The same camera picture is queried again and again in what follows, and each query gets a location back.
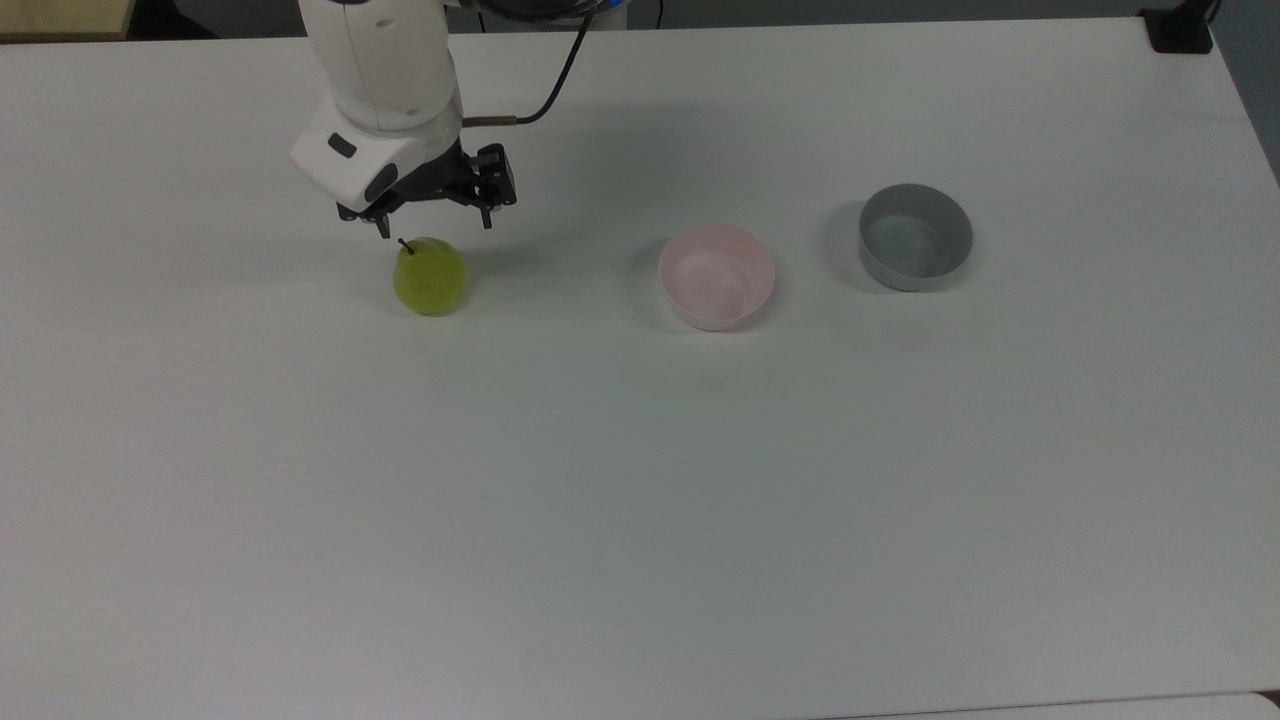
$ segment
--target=table surface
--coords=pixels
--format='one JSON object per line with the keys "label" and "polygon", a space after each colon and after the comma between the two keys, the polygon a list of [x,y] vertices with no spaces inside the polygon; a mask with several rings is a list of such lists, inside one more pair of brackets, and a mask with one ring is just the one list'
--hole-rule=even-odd
{"label": "table surface", "polygon": [[[472,114],[566,36],[457,37]],[[518,205],[285,160],[303,40],[0,47],[0,715],[785,720],[1280,687],[1280,192],[1135,19],[600,33]],[[858,266],[896,182],[961,278]],[[742,332],[664,306],[737,223]]]}
{"label": "table surface", "polygon": [[0,0],[0,42],[124,40],[134,0]]}
{"label": "table surface", "polygon": [[[940,720],[937,714],[896,720]],[[941,720],[1280,720],[1280,708],[1257,694],[1226,694],[1132,702],[1053,705],[948,712]]]}

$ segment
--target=green pear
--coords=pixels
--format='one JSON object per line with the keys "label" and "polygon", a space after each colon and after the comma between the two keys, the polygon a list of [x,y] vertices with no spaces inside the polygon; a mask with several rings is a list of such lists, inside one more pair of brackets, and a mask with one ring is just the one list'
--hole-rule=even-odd
{"label": "green pear", "polygon": [[467,265],[452,245],[434,237],[401,241],[392,286],[406,307],[424,315],[442,315],[462,299]]}

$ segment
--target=bowl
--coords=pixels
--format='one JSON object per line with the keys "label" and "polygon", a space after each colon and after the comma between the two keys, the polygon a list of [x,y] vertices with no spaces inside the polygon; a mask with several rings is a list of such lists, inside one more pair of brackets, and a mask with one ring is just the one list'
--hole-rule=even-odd
{"label": "bowl", "polygon": [[676,315],[700,331],[742,324],[773,292],[773,256],[754,234],[726,223],[691,227],[658,260]]}
{"label": "bowl", "polygon": [[858,254],[877,282],[924,290],[956,272],[973,249],[973,225],[960,205],[924,184],[895,184],[867,201]]}

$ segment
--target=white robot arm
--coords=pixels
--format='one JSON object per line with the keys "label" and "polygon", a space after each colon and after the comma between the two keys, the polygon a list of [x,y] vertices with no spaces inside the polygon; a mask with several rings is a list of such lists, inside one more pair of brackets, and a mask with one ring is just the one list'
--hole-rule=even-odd
{"label": "white robot arm", "polygon": [[[585,15],[585,31],[600,0],[449,0],[460,3],[531,22]],[[375,223],[390,237],[387,217],[401,205],[447,199],[480,209],[488,228],[492,210],[516,202],[500,145],[476,156],[462,150],[444,0],[298,5],[329,91],[289,156],[342,219]]]}

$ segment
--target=pink bowl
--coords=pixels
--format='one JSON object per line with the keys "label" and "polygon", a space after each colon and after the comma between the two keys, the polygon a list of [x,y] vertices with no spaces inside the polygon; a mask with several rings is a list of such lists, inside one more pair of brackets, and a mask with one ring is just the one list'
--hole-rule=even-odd
{"label": "pink bowl", "polygon": [[658,274],[676,315],[700,331],[737,325],[773,292],[769,249],[724,223],[695,225],[671,238]]}

